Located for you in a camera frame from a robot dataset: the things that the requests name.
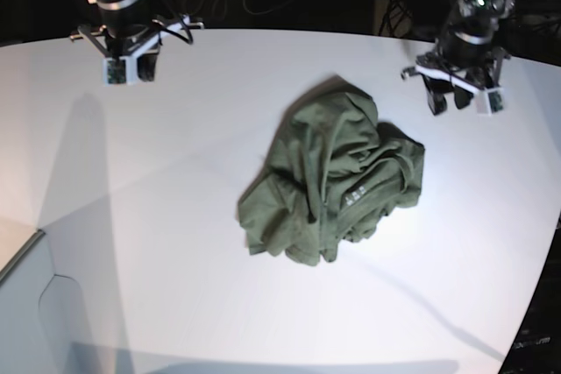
olive green cloth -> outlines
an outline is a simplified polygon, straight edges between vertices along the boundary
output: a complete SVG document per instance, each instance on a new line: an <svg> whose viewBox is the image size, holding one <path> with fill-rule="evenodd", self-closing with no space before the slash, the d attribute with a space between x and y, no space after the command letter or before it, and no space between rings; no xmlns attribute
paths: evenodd
<svg viewBox="0 0 561 374"><path fill-rule="evenodd" d="M423 157L422 145L379 133L376 105L357 88L306 102L280 127L238 204L250 254L333 262L339 241L368 238L395 207L416 205Z"/></svg>

white table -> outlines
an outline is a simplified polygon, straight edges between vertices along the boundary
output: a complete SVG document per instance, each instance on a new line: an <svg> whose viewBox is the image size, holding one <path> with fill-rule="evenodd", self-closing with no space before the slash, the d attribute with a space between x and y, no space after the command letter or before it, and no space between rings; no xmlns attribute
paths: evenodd
<svg viewBox="0 0 561 374"><path fill-rule="evenodd" d="M86 43L0 49L0 218L44 229L80 283L82 353L108 372L497 372L561 210L561 70L511 60L506 111L433 117L399 76L428 45L195 36L164 41L155 83L121 88ZM425 145L420 203L332 265L249 257L237 200L283 111L334 74Z"/></svg>

white tabletop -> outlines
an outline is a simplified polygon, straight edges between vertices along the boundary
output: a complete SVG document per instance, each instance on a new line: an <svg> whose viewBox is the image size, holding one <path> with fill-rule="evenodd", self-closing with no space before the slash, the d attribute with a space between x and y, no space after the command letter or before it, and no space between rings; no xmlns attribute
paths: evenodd
<svg viewBox="0 0 561 374"><path fill-rule="evenodd" d="M81 341L131 349L137 372L204 361L495 373L561 210L561 70L513 59L507 110L449 101L433 117L422 80L399 76L428 48L197 32L193 47L164 41L155 83L120 88L102 86L85 42L2 48L0 218L45 229L55 270L82 286ZM419 205L343 243L334 264L250 257L238 198L283 111L333 75L425 145Z"/></svg>

